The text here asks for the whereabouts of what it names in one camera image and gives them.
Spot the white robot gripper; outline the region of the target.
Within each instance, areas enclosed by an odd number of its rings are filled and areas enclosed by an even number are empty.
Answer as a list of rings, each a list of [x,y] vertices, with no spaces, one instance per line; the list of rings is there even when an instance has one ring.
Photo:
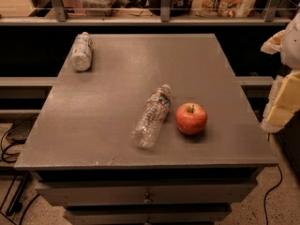
[[[270,37],[261,46],[263,53],[280,53],[281,63],[293,69],[300,68],[300,13],[284,30]],[[283,129],[300,110],[300,70],[285,77],[277,75],[273,81],[261,127],[265,132],[276,133]]]

